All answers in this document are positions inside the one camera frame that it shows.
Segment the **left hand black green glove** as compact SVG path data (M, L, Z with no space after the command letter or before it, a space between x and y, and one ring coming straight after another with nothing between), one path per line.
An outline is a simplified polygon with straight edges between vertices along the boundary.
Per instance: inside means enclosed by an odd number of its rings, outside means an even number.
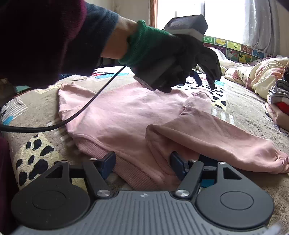
M140 20L119 63L128 66L144 87L165 93L184 84L191 71L200 66L214 89L222 73L217 54L203 44L207 29L203 15L172 18L162 30Z

